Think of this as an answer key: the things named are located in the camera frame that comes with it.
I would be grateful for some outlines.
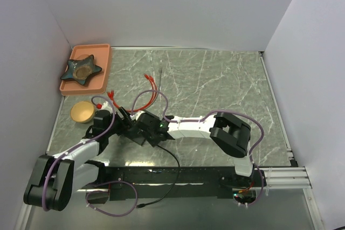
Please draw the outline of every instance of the black cable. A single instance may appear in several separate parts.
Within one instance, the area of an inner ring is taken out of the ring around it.
[[[168,152],[169,154],[171,154],[172,157],[176,160],[177,165],[178,165],[176,179],[175,179],[174,183],[171,185],[170,189],[168,189],[168,191],[161,198],[159,198],[159,199],[157,199],[155,201],[149,202],[149,203],[139,204],[139,205],[136,206],[136,208],[142,208],[142,207],[145,207],[145,206],[148,206],[148,205],[152,205],[152,204],[155,204],[155,203],[161,201],[162,199],[164,199],[169,194],[169,192],[173,189],[173,187],[177,183],[178,177],[180,176],[180,168],[181,168],[181,166],[180,166],[180,163],[179,163],[177,157],[172,152],[170,152],[169,150],[161,147],[160,145],[157,145],[157,147],[159,147],[160,149],[163,149],[165,152]]]

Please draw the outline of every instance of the pink tray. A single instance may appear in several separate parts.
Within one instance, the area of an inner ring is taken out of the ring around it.
[[[100,66],[102,71],[91,77],[84,86],[75,81],[62,81],[62,95],[102,94],[106,91],[112,64],[112,49],[109,44],[77,45],[73,48],[70,59],[85,59],[91,54],[94,55],[95,64]]]

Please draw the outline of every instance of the metal frame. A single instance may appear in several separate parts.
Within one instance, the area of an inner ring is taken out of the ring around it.
[[[190,50],[190,49],[195,49],[195,48],[183,48],[183,47],[112,47],[112,49],[114,50]],[[198,48],[199,50],[210,50],[208,48]],[[268,86],[270,88],[272,97],[273,97],[273,101],[274,101],[274,105],[278,114],[278,119],[279,119],[279,123],[280,126],[282,128],[282,134],[286,143],[286,149],[288,152],[288,156],[290,157],[290,159],[293,159],[293,153],[292,153],[292,149],[286,134],[286,130],[280,115],[280,111],[279,111],[279,107],[277,104],[277,101],[275,99],[275,95],[272,89],[272,85],[270,82],[270,78],[268,77],[267,74],[267,69],[264,63],[264,59],[262,54],[260,53],[260,60],[261,63],[263,65],[264,71],[265,71],[265,75],[266,75],[266,79],[267,79],[267,83]],[[52,130],[52,134],[51,134],[51,138],[49,141],[49,145],[47,147],[47,152],[50,149],[51,146],[51,142],[52,142],[52,137],[54,135],[55,129],[56,129],[56,125],[57,125],[57,121],[61,112],[61,108],[64,102],[64,97],[61,98],[61,103],[60,103],[60,107],[57,113],[57,118]],[[303,189],[305,197],[306,197],[306,202],[308,205],[308,209],[314,224],[315,229],[317,230],[324,230],[325,227],[323,225],[322,219],[321,219],[321,215],[317,206],[317,203],[315,201],[315,198],[313,196],[313,192],[312,192],[312,186],[311,183],[309,181],[308,178],[308,174],[307,171],[304,167],[282,167],[282,168],[260,168],[261,170],[265,171],[265,175],[266,175],[266,181],[267,181],[267,187],[266,189],[266,194],[268,194],[268,191],[270,189]],[[78,190],[78,192],[86,192],[86,191],[93,191],[93,190],[101,190],[101,189],[82,189],[82,190]],[[26,228],[26,224],[29,218],[29,214],[31,212],[31,207],[32,206],[28,206],[26,204],[23,204],[22,209],[19,213],[19,217],[17,219],[17,223],[16,223],[16,227],[15,230],[25,230]]]

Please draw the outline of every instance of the dark green star-shaped dish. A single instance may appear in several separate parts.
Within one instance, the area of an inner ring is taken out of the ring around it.
[[[82,60],[70,59],[67,61],[67,71],[61,76],[61,80],[75,80],[82,86],[90,76],[102,71],[102,68],[94,64],[94,56],[90,55]]]

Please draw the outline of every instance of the table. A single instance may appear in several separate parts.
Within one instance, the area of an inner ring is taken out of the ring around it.
[[[205,115],[212,109],[231,109],[257,119],[265,129],[265,138],[254,150],[253,158],[261,166],[290,166],[287,145],[265,70],[258,52],[232,52],[191,49],[113,50],[107,90],[115,91],[115,100],[129,109],[134,98],[150,89],[144,74],[155,80],[162,69],[161,91],[169,99],[167,115],[184,117]],[[138,101],[147,103],[148,93]],[[75,123],[70,118],[72,106],[90,95],[64,99],[48,153],[56,154],[77,144],[90,123]],[[162,115],[165,100],[158,97],[148,109]],[[260,131],[253,124],[252,140]],[[212,141],[183,138],[166,141],[162,146],[176,154],[181,166],[232,166],[231,158]],[[144,146],[118,136],[109,139],[106,150],[96,161],[109,166],[176,166],[163,150]]]

